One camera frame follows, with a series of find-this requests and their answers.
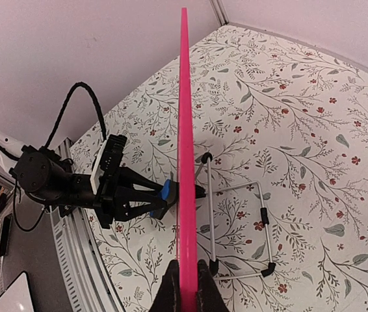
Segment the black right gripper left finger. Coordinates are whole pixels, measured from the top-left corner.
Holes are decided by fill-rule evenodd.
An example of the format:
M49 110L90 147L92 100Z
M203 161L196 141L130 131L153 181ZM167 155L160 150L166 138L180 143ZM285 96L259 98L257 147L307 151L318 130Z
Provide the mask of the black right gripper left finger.
M179 262L169 262L161 285L150 307L150 312L178 312L181 309L179 288Z

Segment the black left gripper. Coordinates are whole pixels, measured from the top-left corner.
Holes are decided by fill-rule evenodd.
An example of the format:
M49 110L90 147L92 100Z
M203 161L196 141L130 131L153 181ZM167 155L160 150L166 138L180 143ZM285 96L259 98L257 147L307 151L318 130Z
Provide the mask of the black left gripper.
M103 229L109 229L111 198L103 195L103 185L92 177L70 172L67 162L52 151L23 151L13 168L13 178L30 199L45 206L93 209ZM151 211L164 209L167 202L158 196L163 188L128 167L120 167L114 195L114 220L126 222Z

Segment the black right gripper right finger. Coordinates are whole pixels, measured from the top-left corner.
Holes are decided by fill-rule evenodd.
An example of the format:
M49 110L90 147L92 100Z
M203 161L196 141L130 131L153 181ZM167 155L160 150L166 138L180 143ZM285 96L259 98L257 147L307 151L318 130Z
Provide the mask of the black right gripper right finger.
M196 293L197 311L228 312L218 287L209 271L207 263L198 261L198 291Z

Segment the blue whiteboard eraser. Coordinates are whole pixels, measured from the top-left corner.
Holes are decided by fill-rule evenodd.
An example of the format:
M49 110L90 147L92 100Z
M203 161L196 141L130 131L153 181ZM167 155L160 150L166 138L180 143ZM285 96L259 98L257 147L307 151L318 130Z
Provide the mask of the blue whiteboard eraser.
M160 197L166 203L166 205L160 209L152 211L150 213L150 217L162 220L168 210L178 202L179 183L167 179L164 183L163 188L158 194L158 197Z

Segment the pink framed whiteboard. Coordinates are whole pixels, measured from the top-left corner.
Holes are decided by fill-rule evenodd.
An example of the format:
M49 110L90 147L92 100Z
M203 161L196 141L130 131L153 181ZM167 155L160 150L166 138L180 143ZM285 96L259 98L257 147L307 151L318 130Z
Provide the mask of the pink framed whiteboard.
M186 8L181 9L177 176L179 180L177 256L179 260L181 310L196 311L196 293L198 290L196 195L194 184L189 27Z

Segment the black stand foot left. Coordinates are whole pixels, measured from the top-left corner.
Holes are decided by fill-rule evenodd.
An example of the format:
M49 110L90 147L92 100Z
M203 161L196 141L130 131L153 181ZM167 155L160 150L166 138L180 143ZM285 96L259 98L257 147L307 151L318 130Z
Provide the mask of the black stand foot left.
M206 191L203 187L195 185L195 196L196 199L201 199L206 197Z

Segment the white laptop corner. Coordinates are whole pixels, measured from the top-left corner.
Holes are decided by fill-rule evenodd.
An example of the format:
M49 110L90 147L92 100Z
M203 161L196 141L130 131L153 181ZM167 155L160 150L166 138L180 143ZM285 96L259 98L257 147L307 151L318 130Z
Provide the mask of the white laptop corner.
M0 312L35 312L29 276L22 271L0 296Z

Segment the floral table mat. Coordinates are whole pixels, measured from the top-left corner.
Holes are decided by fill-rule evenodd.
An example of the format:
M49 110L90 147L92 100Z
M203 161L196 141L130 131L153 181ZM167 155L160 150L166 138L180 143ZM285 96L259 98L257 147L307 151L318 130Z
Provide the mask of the floral table mat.
M261 184L275 271L218 281L230 311L368 311L368 73L224 26L191 48L194 155L213 190ZM267 267L254 187L213 195L219 276Z

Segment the front aluminium rail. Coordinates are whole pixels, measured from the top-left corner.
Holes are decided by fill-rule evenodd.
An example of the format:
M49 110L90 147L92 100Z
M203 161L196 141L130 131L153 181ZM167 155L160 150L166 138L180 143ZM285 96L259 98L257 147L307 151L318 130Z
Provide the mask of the front aluminium rail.
M123 311L84 210L58 206L50 220L72 310Z

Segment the left aluminium frame post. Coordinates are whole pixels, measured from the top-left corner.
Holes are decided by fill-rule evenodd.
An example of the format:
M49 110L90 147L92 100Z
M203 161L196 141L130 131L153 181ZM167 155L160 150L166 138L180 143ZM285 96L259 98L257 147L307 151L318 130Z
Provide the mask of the left aluminium frame post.
M210 0L209 2L220 26L228 25L230 21L226 14L222 0Z

